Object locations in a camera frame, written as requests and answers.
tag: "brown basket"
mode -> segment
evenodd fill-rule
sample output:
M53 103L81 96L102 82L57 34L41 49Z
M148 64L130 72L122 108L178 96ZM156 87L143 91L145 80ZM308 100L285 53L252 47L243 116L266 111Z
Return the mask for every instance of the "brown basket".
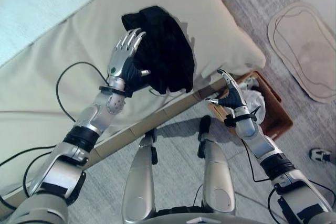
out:
M250 77L255 77L257 79L259 87L256 87L255 90L259 91L265 99L266 115L264 121L260 125L262 131L266 136L276 140L293 126L293 120L281 106L280 96L259 72L255 71L248 73L238 78L236 81L237 83L241 83ZM224 94L220 95L218 98L225 97L226 94L227 90L225 90ZM229 111L220 105L208 104L208 108L221 121L223 121L226 118L226 115L229 114ZM234 128L229 128L229 130L235 133Z

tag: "beige mat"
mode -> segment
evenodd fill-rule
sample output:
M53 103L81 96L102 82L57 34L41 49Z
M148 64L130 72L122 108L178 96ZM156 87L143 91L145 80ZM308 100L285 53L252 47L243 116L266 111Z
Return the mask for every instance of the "beige mat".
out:
M312 6L296 2L268 25L268 38L275 52L301 87L314 100L336 98L336 42Z

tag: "shoe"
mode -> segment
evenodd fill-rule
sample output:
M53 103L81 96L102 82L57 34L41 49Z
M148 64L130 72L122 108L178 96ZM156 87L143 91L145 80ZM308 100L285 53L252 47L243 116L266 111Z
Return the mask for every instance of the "shoe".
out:
M329 161L330 154L331 152L319 148L314 148L309 151L310 159L321 163Z

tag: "mattress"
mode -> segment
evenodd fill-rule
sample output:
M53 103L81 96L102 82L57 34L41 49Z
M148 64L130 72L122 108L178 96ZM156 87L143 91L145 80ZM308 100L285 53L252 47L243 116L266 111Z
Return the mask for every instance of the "mattress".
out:
M242 75L265 65L263 53L221 0L92 0L0 68L1 159L63 140L72 122L57 103L57 78L76 61L88 61L105 73L112 48L125 33L121 16L152 5L168 11L190 42L195 58L192 92L216 82L218 68ZM100 85L103 81L94 70L74 67L60 84L64 107L76 118L94 100ZM157 95L150 87L135 92L99 144L187 96L183 90ZM40 153L27 153L0 167L1 195L21 186L26 164ZM31 168L28 179L41 162Z

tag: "robot finger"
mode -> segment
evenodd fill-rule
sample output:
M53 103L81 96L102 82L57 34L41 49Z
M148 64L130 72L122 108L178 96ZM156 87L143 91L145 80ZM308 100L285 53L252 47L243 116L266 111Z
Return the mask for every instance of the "robot finger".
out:
M132 47L134 48L134 51L136 51L138 49L138 46L142 40L142 38L146 35L146 32L143 31L141 33L139 33L139 35L133 40L132 42Z
M123 46L124 46L124 44L125 44L125 42L126 42L128 36L129 36L132 32L133 32L133 30L128 30L128 31L127 31L127 33L125 34L125 36L122 38L121 43L119 44L118 49L122 49L122 48L123 48Z
M128 50L133 42L133 39L141 32L141 28L134 29L125 41L124 49Z

